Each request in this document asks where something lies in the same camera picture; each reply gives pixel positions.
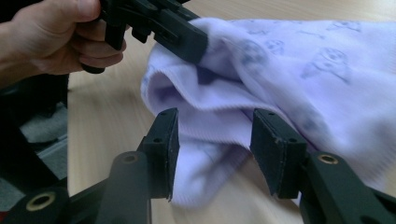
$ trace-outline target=clamp jaw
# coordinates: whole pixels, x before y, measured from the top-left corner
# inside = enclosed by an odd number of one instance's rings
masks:
[[[151,223],[150,199],[172,199],[179,150],[177,109],[154,120],[136,151],[113,161],[108,179],[69,197],[64,186],[22,198],[2,224]]]
[[[189,63],[200,62],[207,47],[207,35],[189,24],[199,18],[184,8],[183,0],[101,0],[101,18],[106,22],[105,41],[121,49],[126,25],[132,36],[146,43],[154,39]]]
[[[306,153],[305,140],[275,113],[255,110],[250,150],[272,195],[301,193],[304,223],[396,223],[395,198],[366,187],[341,157]]]

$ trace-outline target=hand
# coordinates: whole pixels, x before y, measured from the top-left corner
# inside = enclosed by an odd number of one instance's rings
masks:
[[[105,42],[106,24],[93,21],[99,14],[99,0],[45,0],[17,13],[10,46],[39,73],[68,74],[82,70],[82,63],[113,65],[121,61],[122,51]]]

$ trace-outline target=printed pattern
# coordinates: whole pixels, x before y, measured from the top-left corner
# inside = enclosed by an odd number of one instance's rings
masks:
[[[325,35],[319,35],[319,34],[310,33],[310,32],[307,32],[307,31],[297,31],[297,34],[312,35],[312,36],[315,36],[315,37],[317,37],[317,38],[319,38],[319,39],[325,39],[325,38],[326,38]]]
[[[259,75],[268,61],[264,49],[251,40],[243,40],[236,45],[238,61],[251,75]]]
[[[285,43],[281,40],[267,40],[265,46],[275,55],[282,55]]]
[[[327,30],[343,30],[348,29],[351,31],[360,32],[361,31],[361,23],[357,21],[334,21],[332,25],[330,25]]]
[[[315,56],[302,73],[302,78],[334,75],[350,84],[347,56],[338,49],[325,48]]]
[[[268,35],[269,31],[259,30],[259,31],[248,31],[250,35]]]

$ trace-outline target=finger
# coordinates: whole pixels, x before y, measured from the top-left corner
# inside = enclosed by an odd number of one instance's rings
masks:
[[[76,34],[94,41],[105,41],[105,33],[106,22],[102,20],[79,23],[76,28]]]
[[[76,36],[71,42],[71,46],[80,54],[93,58],[105,58],[125,51],[126,42],[123,41],[121,50],[115,50],[104,41],[91,41]]]
[[[119,63],[122,60],[122,58],[123,58],[122,53],[105,58],[93,58],[87,55],[81,55],[79,57],[79,61],[91,67],[105,68],[114,65],[116,63]]]
[[[93,21],[100,15],[99,0],[47,0],[35,12],[41,24],[54,33],[69,29],[74,22]]]

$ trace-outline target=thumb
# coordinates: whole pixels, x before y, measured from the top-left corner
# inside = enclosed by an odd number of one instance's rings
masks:
[[[93,21],[100,15],[99,0],[46,0],[41,21],[50,30],[66,30],[75,22]]]

